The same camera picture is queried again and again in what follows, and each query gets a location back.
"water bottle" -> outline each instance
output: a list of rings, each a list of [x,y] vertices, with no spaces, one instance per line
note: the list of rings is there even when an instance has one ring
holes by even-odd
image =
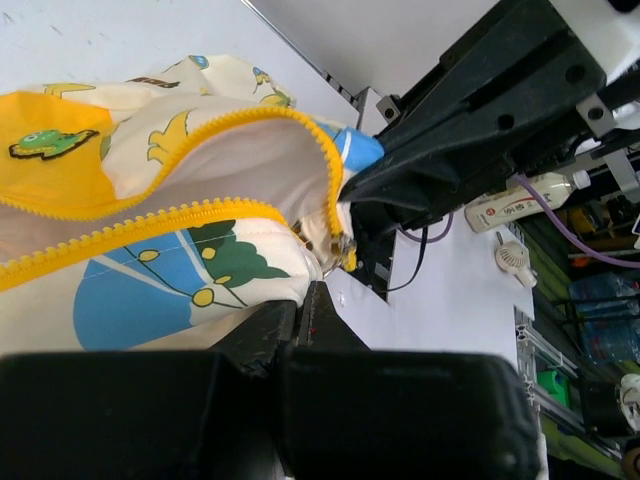
[[[591,179],[584,170],[578,170],[572,177],[545,173],[531,179],[531,186],[552,209],[560,208],[575,190],[590,185]],[[529,192],[516,187],[470,203],[464,216],[471,230],[480,233],[541,211],[542,207]]]
[[[594,363],[640,362],[640,322],[595,322],[584,324],[582,340]]]
[[[602,273],[578,280],[569,285],[572,300],[598,300],[599,298],[630,297],[638,293],[638,282],[615,273]],[[638,315],[640,302],[636,300],[609,300],[607,302],[576,303],[576,310],[586,318]]]

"fabric bag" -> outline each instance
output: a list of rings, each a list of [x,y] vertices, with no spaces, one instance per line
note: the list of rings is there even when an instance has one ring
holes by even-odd
[[[0,96],[0,353],[144,346],[353,269],[337,199],[382,147],[293,105],[226,55]]]

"metal frame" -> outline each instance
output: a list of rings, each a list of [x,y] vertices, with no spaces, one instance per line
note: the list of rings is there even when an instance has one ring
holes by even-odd
[[[603,455],[620,460],[622,458],[620,445],[587,432],[580,413],[559,404],[536,383],[536,357],[543,358],[555,365],[564,375],[574,380],[579,378],[578,367],[560,350],[545,340],[535,330],[534,321],[515,306],[514,319],[518,370],[523,378],[529,404],[536,416],[538,426],[540,427],[540,415],[542,414]]]

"green object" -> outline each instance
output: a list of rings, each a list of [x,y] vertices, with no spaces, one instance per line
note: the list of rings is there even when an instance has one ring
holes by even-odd
[[[569,382],[555,370],[538,373],[538,385],[544,388],[555,400],[569,407]]]

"blue sky print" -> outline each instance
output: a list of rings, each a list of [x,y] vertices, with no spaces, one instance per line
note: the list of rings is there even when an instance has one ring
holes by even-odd
[[[289,277],[237,241],[234,225],[181,230],[90,260],[73,309],[81,345],[128,349],[193,326],[195,310],[211,309],[215,318],[245,308],[234,289],[255,278]]]
[[[325,123],[316,124],[333,139],[342,153],[345,168],[352,172],[360,172],[384,156],[384,149],[375,138],[351,127],[338,129]]]

